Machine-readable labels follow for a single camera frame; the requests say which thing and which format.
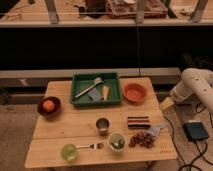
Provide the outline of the yellow tag on arm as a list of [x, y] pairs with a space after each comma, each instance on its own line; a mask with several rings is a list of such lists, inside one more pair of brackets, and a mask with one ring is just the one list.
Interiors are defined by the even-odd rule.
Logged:
[[161, 104], [159, 105], [159, 108], [161, 110], [165, 110], [169, 107], [171, 107], [174, 104], [174, 101], [170, 97], [166, 97]]

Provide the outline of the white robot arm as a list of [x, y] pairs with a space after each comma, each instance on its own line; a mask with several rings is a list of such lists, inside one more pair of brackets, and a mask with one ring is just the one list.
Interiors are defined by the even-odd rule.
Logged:
[[196, 94], [210, 113], [213, 113], [213, 71], [188, 68], [181, 74], [181, 81], [170, 91], [175, 102], [183, 102]]

